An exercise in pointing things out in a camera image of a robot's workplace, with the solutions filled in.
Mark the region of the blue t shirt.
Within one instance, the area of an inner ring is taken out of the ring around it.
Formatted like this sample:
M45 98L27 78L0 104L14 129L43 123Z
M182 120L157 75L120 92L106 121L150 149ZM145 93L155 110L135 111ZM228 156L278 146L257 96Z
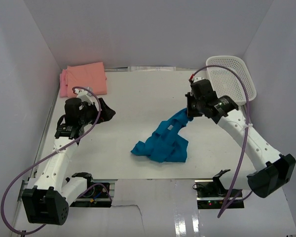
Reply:
M139 141L131 153L158 163L186 162L188 140L180 136L179 131L192 120L187 116L187 109L178 111L168 120L163 120L145 142Z

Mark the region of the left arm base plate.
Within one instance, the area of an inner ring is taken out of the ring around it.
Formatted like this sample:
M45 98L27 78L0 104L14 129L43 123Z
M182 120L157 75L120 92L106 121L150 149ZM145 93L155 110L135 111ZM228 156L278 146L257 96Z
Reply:
M102 182L96 185L83 196L71 204L71 207L81 208L110 208L111 200L114 196L114 182Z

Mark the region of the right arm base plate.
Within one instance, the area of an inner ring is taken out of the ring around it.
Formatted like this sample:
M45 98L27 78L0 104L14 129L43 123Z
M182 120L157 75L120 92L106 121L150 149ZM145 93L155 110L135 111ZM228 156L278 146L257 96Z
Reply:
M206 209L221 209L227 190L219 191L217 184L213 181L201 181L195 182L192 188L196 191L196 200L198 210ZM233 189L229 200L231 200L240 190ZM244 208L244 201L242 201L243 195L241 194L235 199L235 201L228 207L228 209L242 209Z

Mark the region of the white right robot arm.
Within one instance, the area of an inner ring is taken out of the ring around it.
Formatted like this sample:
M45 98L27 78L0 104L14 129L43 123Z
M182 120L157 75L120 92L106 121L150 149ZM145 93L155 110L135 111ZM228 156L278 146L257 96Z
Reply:
M265 141L250 123L246 123L248 119L239 109L257 95L252 79L224 76L208 80L193 76L189 81L188 116L212 119L245 149L256 170L247 175L249 188L258 197L265 198L288 183L296 159L291 154L281 154Z

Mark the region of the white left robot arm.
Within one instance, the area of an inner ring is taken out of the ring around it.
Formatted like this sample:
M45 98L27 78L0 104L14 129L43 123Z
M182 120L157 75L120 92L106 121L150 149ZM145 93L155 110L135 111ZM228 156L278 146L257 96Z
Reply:
M94 102L71 98L65 101L65 114L58 122L55 132L54 155L31 189L22 193L22 202L29 223L63 225L69 206L80 196L89 197L94 193L92 175L75 173L63 184L72 156L79 146L80 137L85 135L87 125L109 121L116 114L99 98L100 109Z

